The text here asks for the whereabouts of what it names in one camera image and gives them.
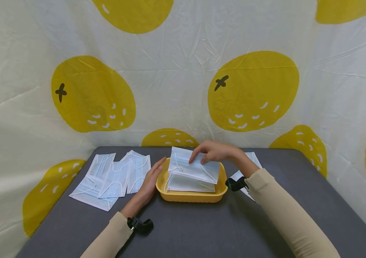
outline gray table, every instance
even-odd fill
[[[95,154],[129,150],[151,157],[154,164],[170,156],[168,147],[99,147],[83,166],[44,222],[24,245],[18,258],[78,258],[131,199],[120,198],[105,212],[69,197],[86,174]],[[260,163],[308,212],[337,248],[341,257],[366,257],[366,225],[343,198],[297,150],[243,149],[255,152]],[[223,162],[226,173],[237,171]],[[243,193],[230,192],[216,204],[164,201],[158,193],[139,214],[151,218],[148,236],[133,234],[118,257],[294,257],[263,210]]]

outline fabric backdrop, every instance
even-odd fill
[[[293,148],[366,223],[366,0],[0,0],[0,257],[98,146]]]

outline white spot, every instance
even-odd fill
[[[106,13],[110,13],[108,10],[107,10],[107,8],[105,7],[105,5],[103,4],[103,9],[104,9],[104,11],[106,12]]]
[[[44,189],[47,187],[47,185],[44,185],[44,187],[43,187],[43,188],[41,188],[40,193],[42,193],[42,192],[44,191]]]
[[[323,157],[322,157],[322,155],[318,154],[318,157],[319,157],[319,159],[321,160],[321,163],[322,163],[322,162],[323,162]]]
[[[238,126],[237,128],[239,128],[239,129],[243,129],[243,128],[245,128],[245,127],[247,127],[247,123],[245,123],[244,125],[242,125],[242,126]]]
[[[261,107],[261,109],[264,109],[264,108],[266,108],[266,106],[268,105],[268,103],[265,103],[262,107]]]

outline surgical mask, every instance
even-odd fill
[[[112,162],[98,195],[99,198],[124,197],[129,180],[129,160]]]
[[[215,192],[214,184],[191,177],[170,174],[168,182],[168,191]]]
[[[137,153],[134,150],[131,150],[131,151],[127,152],[126,155],[124,155],[124,157],[120,161],[123,161],[125,159],[131,159],[131,158],[134,158],[134,157],[139,158],[139,157],[144,157],[144,155],[141,155],[140,153]]]
[[[133,194],[142,186],[147,172],[151,169],[150,155],[129,159],[130,173],[127,184],[127,193]]]
[[[217,184],[219,178],[220,162],[210,161],[204,165],[200,163],[205,156],[199,153],[193,163],[189,164],[191,150],[172,147],[169,173],[191,177],[200,181]]]
[[[102,185],[102,180],[93,176],[85,176],[69,196],[77,201],[109,211],[118,198],[98,198]]]
[[[96,154],[93,158],[93,162],[88,169],[87,175],[97,178],[105,178],[107,176],[108,168],[116,157],[115,153],[112,154]]]

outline yellow plastic tray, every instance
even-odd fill
[[[223,195],[227,191],[225,182],[227,180],[226,171],[222,163],[220,163],[219,179],[217,185],[215,185],[214,193],[206,192],[180,192],[180,191],[167,191],[164,192],[164,185],[169,178],[169,163],[170,158],[167,158],[162,164],[163,170],[160,173],[157,181],[156,188],[160,192],[162,198],[166,201],[180,201],[180,202],[209,202],[214,203],[222,199]]]

